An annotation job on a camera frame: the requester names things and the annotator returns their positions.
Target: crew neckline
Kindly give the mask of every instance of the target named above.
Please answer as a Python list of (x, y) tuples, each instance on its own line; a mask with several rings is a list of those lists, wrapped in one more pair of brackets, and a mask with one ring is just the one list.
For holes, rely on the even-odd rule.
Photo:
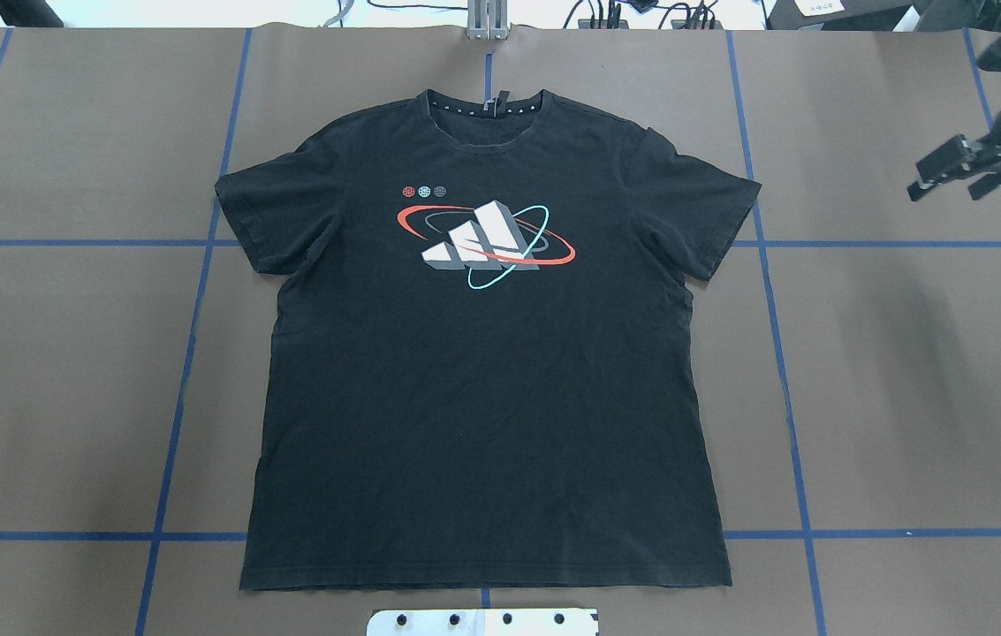
[(536, 119), (532, 120), (532, 125), (529, 125), (528, 128), (512, 139), (500, 142), (500, 144), (487, 145), (466, 144), (466, 142), (452, 137), (451, 134), (448, 134), (436, 124), (436, 120), (432, 119), (432, 111), (430, 110), (430, 108), (442, 108), (450, 113), (459, 114), (459, 116), (492, 119), (489, 116), (485, 116), (483, 104), (478, 103), (478, 101), (457, 100), (454, 97), (442, 95), (442, 93), (438, 93), (431, 88), (426, 88), (422, 93), (419, 93), (415, 101), (417, 101), (416, 111), (422, 116), (425, 128), (441, 144), (463, 153), (489, 155), (489, 153), (508, 152), (536, 136), (536, 133), (541, 128), (544, 128), (544, 121), (553, 111), (554, 95), (550, 90), (544, 88), (532, 95), (532, 97), (526, 98), (526, 100), (509, 101), (508, 106), (506, 106), (508, 113), (505, 113), (505, 116), (534, 114)]

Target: white bracket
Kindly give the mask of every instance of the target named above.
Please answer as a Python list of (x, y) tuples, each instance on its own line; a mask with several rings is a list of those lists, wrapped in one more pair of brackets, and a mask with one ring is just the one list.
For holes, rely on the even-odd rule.
[(509, 0), (468, 0), (468, 39), (508, 40)]
[(599, 611), (383, 610), (367, 621), (366, 636), (599, 636)]

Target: short sleeve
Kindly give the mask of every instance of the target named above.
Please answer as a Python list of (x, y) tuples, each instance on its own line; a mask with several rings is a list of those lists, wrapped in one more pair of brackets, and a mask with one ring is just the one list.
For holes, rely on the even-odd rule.
[(762, 185), (677, 153), (653, 128), (633, 138), (624, 177), (642, 240), (689, 276), (709, 280)]
[(253, 269), (293, 273), (338, 228), (347, 139), (329, 124), (295, 152), (217, 178), (217, 198)]

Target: black t-shirt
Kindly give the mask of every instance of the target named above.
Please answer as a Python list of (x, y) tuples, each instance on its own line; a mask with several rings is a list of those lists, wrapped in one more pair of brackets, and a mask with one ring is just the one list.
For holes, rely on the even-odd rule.
[(425, 90), (217, 181), (286, 273), (241, 588), (731, 585), (689, 369), (760, 185), (541, 90)]

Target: graphic print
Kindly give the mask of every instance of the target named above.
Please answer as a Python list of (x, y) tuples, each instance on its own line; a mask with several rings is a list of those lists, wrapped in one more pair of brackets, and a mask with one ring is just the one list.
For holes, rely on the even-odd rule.
[[(539, 225), (518, 218), (533, 212), (542, 213)], [(420, 252), (422, 261), (432, 269), (467, 268), (468, 286), (474, 289), (494, 285), (517, 269), (534, 271), (541, 266), (566, 265), (575, 260), (574, 246), (548, 229), (551, 219), (552, 213), (546, 205), (529, 205), (513, 213), (508, 205), (497, 200), (477, 208), (411, 205), (398, 213), (398, 224), (419, 238), (432, 240), (434, 233), (438, 240), (446, 236), (447, 240), (440, 240)], [(415, 225), (431, 236), (418, 232)]]

